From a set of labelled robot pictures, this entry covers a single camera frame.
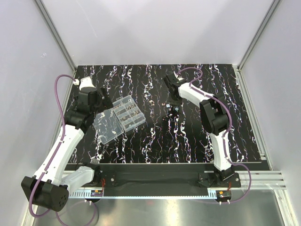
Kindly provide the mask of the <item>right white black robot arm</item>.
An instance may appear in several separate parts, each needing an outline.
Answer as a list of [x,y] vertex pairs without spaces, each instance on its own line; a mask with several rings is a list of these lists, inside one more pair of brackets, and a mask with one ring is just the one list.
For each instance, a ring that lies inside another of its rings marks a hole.
[[174,74],[163,78],[171,99],[181,103],[186,99],[199,107],[201,124],[210,136],[214,153],[214,172],[212,181],[221,186],[229,182],[235,171],[232,166],[229,149],[229,130],[232,126],[230,112],[223,96],[215,96],[195,87],[185,79]]

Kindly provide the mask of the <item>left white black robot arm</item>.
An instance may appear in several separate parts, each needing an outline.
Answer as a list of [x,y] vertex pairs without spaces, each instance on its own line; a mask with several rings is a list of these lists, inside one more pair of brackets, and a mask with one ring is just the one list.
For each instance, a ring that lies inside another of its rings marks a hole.
[[69,194],[85,184],[95,186],[101,181],[101,170],[95,163],[84,164],[63,176],[71,154],[92,126],[96,115],[113,107],[106,88],[97,89],[90,77],[73,79],[73,84],[78,86],[79,93],[74,106],[61,113],[62,126],[53,147],[33,176],[25,176],[21,182],[29,202],[29,212],[35,218],[43,215],[34,213],[34,205],[60,212]]

